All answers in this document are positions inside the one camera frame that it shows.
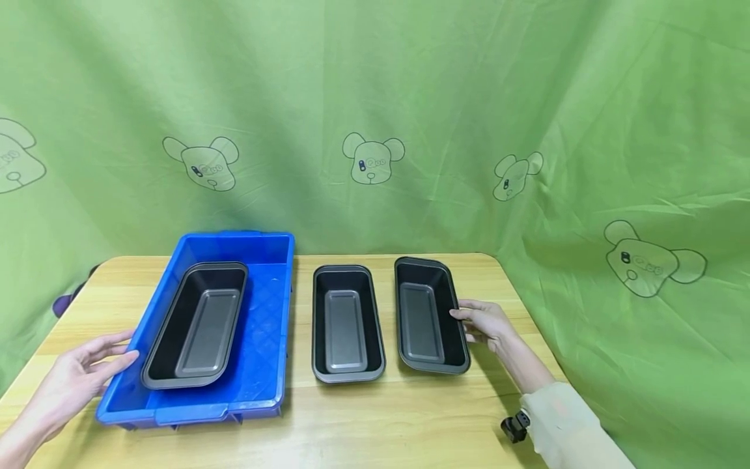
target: cartoon bear print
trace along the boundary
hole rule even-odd
[[[228,191],[235,186],[230,165],[239,158],[239,150],[226,137],[217,137],[209,146],[193,146],[172,137],[163,140],[164,151],[185,165],[187,176],[196,184],[213,191]]]
[[[26,150],[36,139],[24,126],[0,119],[0,194],[21,189],[47,174],[47,169]]]
[[[519,195],[526,187],[526,176],[539,174],[544,163],[539,152],[533,152],[525,160],[519,161],[515,155],[506,156],[495,166],[495,175],[500,178],[500,183],[492,191],[492,195],[501,202]]]
[[[614,245],[607,263],[631,292],[643,298],[656,296],[668,278],[691,284],[703,277],[708,262],[689,249],[670,251],[641,241],[633,226],[616,220],[604,229],[604,237]]]
[[[391,178],[391,162],[400,161],[406,149],[398,138],[385,142],[366,142],[352,132],[343,139],[343,153],[354,160],[352,179],[359,184],[380,184]]]

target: green backdrop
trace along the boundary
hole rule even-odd
[[[6,2],[0,390],[96,263],[288,230],[492,254],[638,467],[744,467],[748,5]]]

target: black baking pan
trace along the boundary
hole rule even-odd
[[[386,369],[367,268],[322,266],[313,274],[312,367],[323,383],[374,380]]]
[[[149,389],[205,386],[227,367],[248,268],[198,263],[183,275],[141,373]]]
[[[436,260],[401,257],[394,265],[398,352],[419,371],[461,374],[471,357],[451,271]]]

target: hand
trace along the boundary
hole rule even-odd
[[[500,354],[501,339],[516,333],[503,309],[495,303],[475,299],[459,300],[458,305],[466,309],[452,309],[451,316],[464,321],[466,340],[487,344],[495,354]]]
[[[125,353],[133,331],[102,335],[69,350],[57,358],[31,401],[19,416],[19,422],[42,432],[43,441],[55,437],[95,396],[101,395],[107,381],[125,370],[138,358],[138,351]],[[111,362],[101,360],[117,356]]]

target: bear ear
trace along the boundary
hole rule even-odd
[[[237,161],[237,158],[239,158],[239,149],[237,148],[237,145],[226,137],[214,138],[214,141],[211,142],[211,148],[218,150],[224,155],[226,164],[232,164]]]
[[[7,135],[16,140],[25,149],[31,148],[37,142],[26,127],[10,119],[0,119],[0,134]]]
[[[539,171],[542,170],[542,165],[545,163],[545,159],[539,152],[533,152],[526,158],[526,161],[529,162],[528,174],[539,174]]]
[[[625,220],[615,220],[607,225],[604,237],[614,245],[624,239],[640,239],[633,226]]]
[[[176,138],[167,137],[161,142],[161,145],[169,156],[177,161],[182,161],[182,152],[187,148],[182,142]]]
[[[672,274],[672,280],[681,284],[691,284],[706,273],[708,261],[700,253],[689,249],[676,249],[672,254],[677,256],[679,267]]]
[[[357,134],[356,132],[352,132],[351,134],[347,135],[345,139],[343,139],[343,153],[347,158],[354,159],[354,151],[364,142],[365,139],[362,137],[362,135]]]
[[[391,150],[391,161],[399,161],[404,157],[407,150],[404,148],[404,143],[398,138],[391,138],[382,143]]]
[[[515,155],[508,155],[495,166],[495,176],[502,178],[515,163]]]

